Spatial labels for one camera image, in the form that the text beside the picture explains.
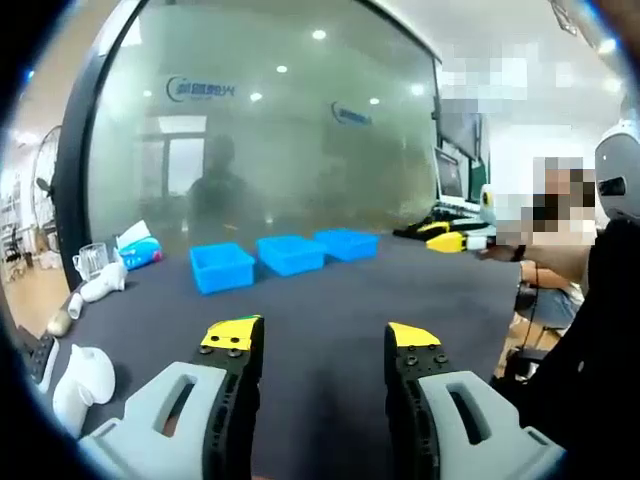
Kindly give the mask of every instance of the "gray table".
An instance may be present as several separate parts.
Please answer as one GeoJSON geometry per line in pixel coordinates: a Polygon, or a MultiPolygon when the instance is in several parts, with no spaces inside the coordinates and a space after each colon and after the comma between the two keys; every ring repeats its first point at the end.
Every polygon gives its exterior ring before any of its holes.
{"type": "Polygon", "coordinates": [[[189,361],[219,320],[265,317],[253,471],[277,480],[389,478],[383,332],[390,320],[438,336],[454,366],[489,379],[513,316],[518,266],[445,255],[383,236],[377,258],[330,261],[280,278],[257,265],[250,288],[203,297],[186,258],[131,272],[127,289],[85,305],[61,340],[51,397],[70,345],[97,346],[116,369],[113,400],[84,432],[122,417],[124,401],[173,361],[189,361]]]}

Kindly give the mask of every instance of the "hand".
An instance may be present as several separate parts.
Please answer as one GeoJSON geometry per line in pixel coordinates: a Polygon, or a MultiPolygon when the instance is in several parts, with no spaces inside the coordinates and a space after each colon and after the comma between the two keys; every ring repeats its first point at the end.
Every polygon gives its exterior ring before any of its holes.
{"type": "Polygon", "coordinates": [[[491,259],[498,262],[510,262],[516,253],[516,248],[509,245],[495,245],[486,250],[480,250],[475,255],[478,260],[491,259]]]}

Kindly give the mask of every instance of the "window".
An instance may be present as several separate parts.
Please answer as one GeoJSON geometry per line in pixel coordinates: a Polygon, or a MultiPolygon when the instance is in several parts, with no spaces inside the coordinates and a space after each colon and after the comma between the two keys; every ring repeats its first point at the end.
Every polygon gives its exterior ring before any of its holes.
{"type": "Polygon", "coordinates": [[[252,246],[433,205],[434,59],[374,10],[151,0],[134,25],[91,134],[94,241],[144,218],[167,250],[252,246]]]}

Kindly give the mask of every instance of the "cable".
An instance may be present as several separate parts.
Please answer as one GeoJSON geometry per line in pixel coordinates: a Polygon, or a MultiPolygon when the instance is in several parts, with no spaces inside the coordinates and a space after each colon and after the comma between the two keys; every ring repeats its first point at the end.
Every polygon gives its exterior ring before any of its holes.
{"type": "Polygon", "coordinates": [[[527,340],[529,340],[529,333],[531,333],[531,325],[533,325],[533,319],[536,315],[536,305],[538,304],[538,292],[540,291],[539,279],[538,279],[538,264],[536,263],[536,296],[533,299],[533,305],[531,306],[531,318],[529,319],[529,326],[527,327],[527,334],[524,336],[524,341],[522,342],[522,349],[527,345],[527,340]]]}

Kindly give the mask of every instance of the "ceiling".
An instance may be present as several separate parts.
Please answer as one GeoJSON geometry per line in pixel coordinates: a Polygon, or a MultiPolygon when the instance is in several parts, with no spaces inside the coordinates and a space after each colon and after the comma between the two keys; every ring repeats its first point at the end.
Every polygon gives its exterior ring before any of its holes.
{"type": "MultiPolygon", "coordinates": [[[[78,7],[43,55],[13,129],[40,139],[62,121],[86,51],[117,0],[78,7]]],[[[445,98],[479,99],[498,122],[590,124],[619,114],[617,76],[584,39],[563,32],[547,0],[381,0],[440,53],[445,98]]]]}
{"type": "Polygon", "coordinates": [[[612,125],[622,92],[584,39],[562,31],[547,0],[394,0],[443,60],[442,94],[478,98],[524,124],[612,125]]]}

